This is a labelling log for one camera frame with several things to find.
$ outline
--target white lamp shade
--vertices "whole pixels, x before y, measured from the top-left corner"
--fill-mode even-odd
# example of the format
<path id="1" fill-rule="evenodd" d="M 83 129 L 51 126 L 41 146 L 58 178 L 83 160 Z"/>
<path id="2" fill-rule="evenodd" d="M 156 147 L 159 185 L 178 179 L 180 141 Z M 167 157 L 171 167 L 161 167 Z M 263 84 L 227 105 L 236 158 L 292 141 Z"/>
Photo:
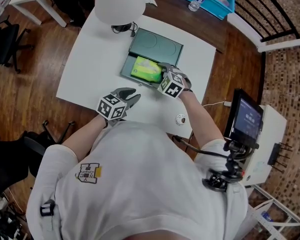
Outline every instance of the white lamp shade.
<path id="1" fill-rule="evenodd" d="M 120 26 L 138 19 L 146 9 L 145 0 L 95 0 L 95 15 L 103 23 Z"/>

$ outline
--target chair base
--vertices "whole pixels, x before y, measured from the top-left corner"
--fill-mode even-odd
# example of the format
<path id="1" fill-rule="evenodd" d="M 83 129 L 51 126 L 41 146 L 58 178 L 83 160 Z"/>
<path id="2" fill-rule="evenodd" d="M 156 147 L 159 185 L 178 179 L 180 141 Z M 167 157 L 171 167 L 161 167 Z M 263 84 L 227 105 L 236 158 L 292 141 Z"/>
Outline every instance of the chair base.
<path id="1" fill-rule="evenodd" d="M 64 138 L 70 128 L 70 126 L 74 126 L 76 124 L 75 121 L 71 121 L 71 122 L 68 122 L 68 125 L 66 127 L 66 129 L 63 131 L 62 135 L 60 136 L 59 140 L 58 141 L 55 141 L 54 138 L 52 137 L 52 135 L 50 134 L 49 130 L 47 129 L 47 125 L 49 124 L 49 121 L 48 120 L 45 120 L 43 123 L 42 123 L 42 127 L 44 129 L 44 131 L 46 132 L 46 134 L 48 135 L 49 139 L 51 141 L 53 141 L 55 144 L 62 144 L 64 142 Z"/>
<path id="2" fill-rule="evenodd" d="M 21 70 L 18 68 L 18 65 L 17 65 L 17 51 L 18 50 L 24 50 L 24 49 L 30 49 L 30 50 L 33 50 L 35 48 L 34 45 L 32 44 L 26 44 L 26 45 L 19 45 L 22 37 L 24 36 L 25 33 L 30 33 L 31 32 L 31 29 L 28 29 L 28 28 L 25 28 L 22 33 L 20 34 L 20 36 L 17 38 L 16 42 L 15 42 L 15 49 L 12 53 L 12 58 L 13 58 L 13 66 L 14 66 L 14 70 L 17 74 L 20 74 L 21 73 Z M 11 63 L 6 63 L 4 64 L 5 67 L 11 67 Z"/>

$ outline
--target gray tablet case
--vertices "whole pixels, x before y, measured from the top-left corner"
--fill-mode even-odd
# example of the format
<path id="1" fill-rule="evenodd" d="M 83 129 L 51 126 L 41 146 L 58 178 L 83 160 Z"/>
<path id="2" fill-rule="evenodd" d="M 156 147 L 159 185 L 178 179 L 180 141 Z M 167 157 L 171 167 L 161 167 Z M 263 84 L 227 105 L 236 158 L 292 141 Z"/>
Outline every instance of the gray tablet case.
<path id="1" fill-rule="evenodd" d="M 183 45 L 164 36 L 139 28 L 130 45 L 121 75 L 140 83 L 151 85 L 150 82 L 131 75 L 131 70 L 138 56 L 160 63 L 166 62 L 177 66 Z"/>

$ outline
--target black clip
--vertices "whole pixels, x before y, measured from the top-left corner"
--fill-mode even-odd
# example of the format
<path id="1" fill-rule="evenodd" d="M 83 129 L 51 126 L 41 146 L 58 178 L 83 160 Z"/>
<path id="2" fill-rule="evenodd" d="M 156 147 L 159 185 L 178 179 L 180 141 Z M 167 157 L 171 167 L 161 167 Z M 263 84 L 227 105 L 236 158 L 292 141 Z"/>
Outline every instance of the black clip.
<path id="1" fill-rule="evenodd" d="M 40 207 L 40 214 L 42 217 L 46 216 L 53 216 L 54 214 L 54 209 L 55 209 L 56 203 L 52 199 L 48 200 L 45 202 L 41 207 Z"/>

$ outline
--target white t-shirt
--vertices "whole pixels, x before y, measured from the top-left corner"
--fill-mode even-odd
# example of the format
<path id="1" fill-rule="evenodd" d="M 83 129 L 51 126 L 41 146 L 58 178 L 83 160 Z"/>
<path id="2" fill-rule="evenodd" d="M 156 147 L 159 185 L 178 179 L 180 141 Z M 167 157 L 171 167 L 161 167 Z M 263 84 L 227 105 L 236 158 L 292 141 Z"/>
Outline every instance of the white t-shirt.
<path id="1" fill-rule="evenodd" d="M 204 150 L 228 155 L 224 140 Z M 63 240 L 123 240 L 167 230 L 190 240 L 222 240 L 227 198 L 202 184 L 226 160 L 198 154 L 193 162 L 154 125 L 121 122 L 104 131 L 78 163 L 63 145 L 49 147 L 29 198 L 27 221 L 43 239 L 40 206 L 55 191 Z"/>

